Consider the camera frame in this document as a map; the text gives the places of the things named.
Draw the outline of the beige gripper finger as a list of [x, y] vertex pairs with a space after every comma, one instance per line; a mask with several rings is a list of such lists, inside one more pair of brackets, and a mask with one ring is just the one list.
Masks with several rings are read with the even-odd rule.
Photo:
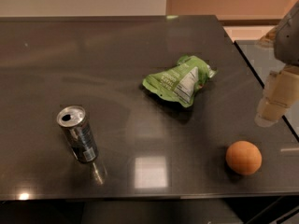
[[265, 35], [263, 35], [257, 42], [262, 48], [272, 48], [276, 40], [277, 27], [272, 28]]
[[268, 77], [257, 107], [256, 124], [260, 127], [276, 124], [298, 100], [299, 67], [286, 64], [276, 75]]

